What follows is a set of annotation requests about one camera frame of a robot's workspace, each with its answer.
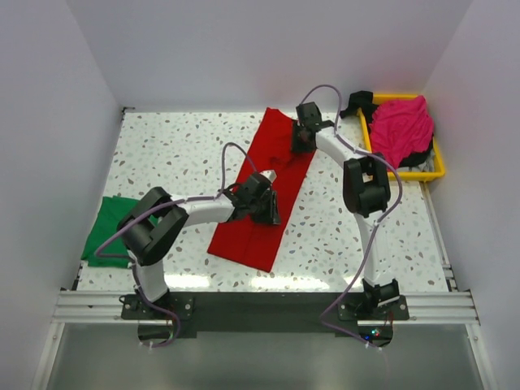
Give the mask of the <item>red t shirt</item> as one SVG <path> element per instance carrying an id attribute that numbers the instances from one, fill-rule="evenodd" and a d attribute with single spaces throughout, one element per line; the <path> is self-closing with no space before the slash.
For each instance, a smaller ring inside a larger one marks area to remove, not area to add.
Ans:
<path id="1" fill-rule="evenodd" d="M 216 228 L 208 253 L 260 271 L 271 271 L 313 153 L 291 151 L 293 120 L 266 109 L 248 156 L 258 171 L 272 170 L 272 184 L 243 162 L 236 183 L 227 192 L 239 202 L 241 219 Z"/>

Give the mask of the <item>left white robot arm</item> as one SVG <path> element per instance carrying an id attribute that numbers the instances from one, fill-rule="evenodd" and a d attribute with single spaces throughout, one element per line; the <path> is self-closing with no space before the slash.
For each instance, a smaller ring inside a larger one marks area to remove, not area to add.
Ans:
<path id="1" fill-rule="evenodd" d="M 243 183 L 216 196 L 174 201 L 161 187 L 152 188 L 119 222 L 117 232 L 134 261 L 133 275 L 141 296 L 140 309 L 151 319 L 173 311 L 164 278 L 163 258 L 185 227 L 230 223 L 247 217 L 253 222 L 280 225 L 273 170 L 254 172 Z"/>

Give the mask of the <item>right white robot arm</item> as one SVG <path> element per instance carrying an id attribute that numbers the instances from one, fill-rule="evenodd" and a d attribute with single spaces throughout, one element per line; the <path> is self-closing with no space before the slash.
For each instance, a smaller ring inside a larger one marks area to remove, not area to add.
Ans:
<path id="1" fill-rule="evenodd" d="M 324 152 L 343 170 L 343 200 L 353 214 L 360 232 L 363 259 L 353 280 L 362 282 L 362 291 L 346 290 L 337 306 L 340 313 L 354 318 L 381 319 L 400 299 L 397 278 L 392 271 L 385 219 L 395 210 L 387 164 L 382 156 L 349 143 L 337 132 L 337 122 L 322 119 L 314 102 L 296 107 L 291 150 L 295 153 Z"/>

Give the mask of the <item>black t shirt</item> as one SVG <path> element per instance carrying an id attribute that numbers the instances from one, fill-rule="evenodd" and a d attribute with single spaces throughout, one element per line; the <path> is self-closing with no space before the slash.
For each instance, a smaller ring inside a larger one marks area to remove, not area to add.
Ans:
<path id="1" fill-rule="evenodd" d="M 342 119 L 357 114 L 361 110 L 367 123 L 372 121 L 373 114 L 379 107 L 373 102 L 374 94 L 371 91 L 358 91 L 349 95 L 347 107 L 340 111 Z"/>

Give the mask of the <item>pink t shirt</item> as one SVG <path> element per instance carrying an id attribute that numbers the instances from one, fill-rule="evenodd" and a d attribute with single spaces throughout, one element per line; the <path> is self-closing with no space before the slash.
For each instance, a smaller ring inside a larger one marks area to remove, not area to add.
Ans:
<path id="1" fill-rule="evenodd" d="M 425 97 L 392 99 L 379 105 L 372 115 L 369 135 L 372 151 L 382 154 L 393 167 L 424 164 L 431 154 L 434 135 Z"/>

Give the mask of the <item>grey cloth in bin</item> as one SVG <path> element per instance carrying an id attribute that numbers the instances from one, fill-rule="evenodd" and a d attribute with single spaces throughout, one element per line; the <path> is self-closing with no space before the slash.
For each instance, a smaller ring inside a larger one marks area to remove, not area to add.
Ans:
<path id="1" fill-rule="evenodd" d="M 419 168 L 420 168 L 420 171 L 421 172 L 435 172 L 436 171 L 436 168 L 435 168 L 435 159 L 436 159 L 436 156 L 434 154 L 430 154 L 426 160 L 424 161 L 424 163 L 422 163 Z"/>

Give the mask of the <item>yellow plastic bin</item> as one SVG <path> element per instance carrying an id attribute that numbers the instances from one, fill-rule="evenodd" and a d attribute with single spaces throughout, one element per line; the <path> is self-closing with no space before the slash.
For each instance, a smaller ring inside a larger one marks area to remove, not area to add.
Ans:
<path id="1" fill-rule="evenodd" d="M 380 105 L 384 102 L 391 100 L 412 100 L 416 97 L 417 94 L 414 93 L 374 93 L 373 102 L 377 105 Z M 361 110 L 357 111 L 357 117 L 359 118 L 361 124 L 362 138 L 364 141 L 365 149 L 371 152 L 371 140 L 368 132 L 369 126 Z M 414 167 L 412 170 L 400 168 L 398 170 L 398 173 L 401 179 L 403 181 L 417 181 L 425 183 L 443 177 L 445 175 L 446 168 L 442 157 L 442 153 L 440 152 L 440 147 L 438 146 L 435 137 L 432 138 L 431 154 L 435 155 L 435 172 L 421 172 L 417 167 Z"/>

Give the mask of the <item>folded green t shirt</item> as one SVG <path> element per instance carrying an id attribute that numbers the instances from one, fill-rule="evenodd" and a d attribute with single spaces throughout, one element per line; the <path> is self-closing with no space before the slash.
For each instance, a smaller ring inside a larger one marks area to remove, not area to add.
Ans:
<path id="1" fill-rule="evenodd" d="M 115 234 L 118 223 L 137 203 L 137 199 L 128 197 L 103 197 L 80 259 L 90 267 L 127 269 L 128 260 L 123 256 L 127 256 L 128 252 L 120 239 L 111 242 L 106 249 L 107 253 L 116 254 L 115 258 L 100 258 L 95 255 L 95 251 Z"/>

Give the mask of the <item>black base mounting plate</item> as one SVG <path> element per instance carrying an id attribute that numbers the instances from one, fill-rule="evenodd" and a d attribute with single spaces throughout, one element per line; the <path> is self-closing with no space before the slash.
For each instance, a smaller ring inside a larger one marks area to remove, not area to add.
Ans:
<path id="1" fill-rule="evenodd" d="M 334 332 L 385 346 L 392 325 L 410 319 L 405 297 L 370 307 L 361 292 L 171 292 L 154 308 L 130 293 L 119 302 L 121 319 L 137 323 L 139 339 L 158 343 L 200 332 Z"/>

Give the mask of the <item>aluminium rail frame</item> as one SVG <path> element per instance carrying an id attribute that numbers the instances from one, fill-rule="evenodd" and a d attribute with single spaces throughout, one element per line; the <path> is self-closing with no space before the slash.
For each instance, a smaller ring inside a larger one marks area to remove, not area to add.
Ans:
<path id="1" fill-rule="evenodd" d="M 243 266 L 219 266 L 208 262 L 202 269 L 190 267 L 167 271 L 171 293 L 360 293 L 362 282 L 352 288 L 354 273 L 341 275 L 338 267 L 320 268 L 316 261 L 298 263 L 294 272 L 248 271 Z M 453 269 L 445 258 L 409 258 L 396 268 L 401 295 L 410 318 L 405 325 L 463 326 L 479 378 L 486 389 L 497 388 L 489 357 L 481 341 L 480 321 L 472 294 L 458 288 Z M 129 271 L 91 270 L 82 264 L 71 289 L 58 295 L 51 327 L 57 338 L 66 324 L 135 323 L 121 319 L 119 297 L 136 293 L 130 288 Z"/>

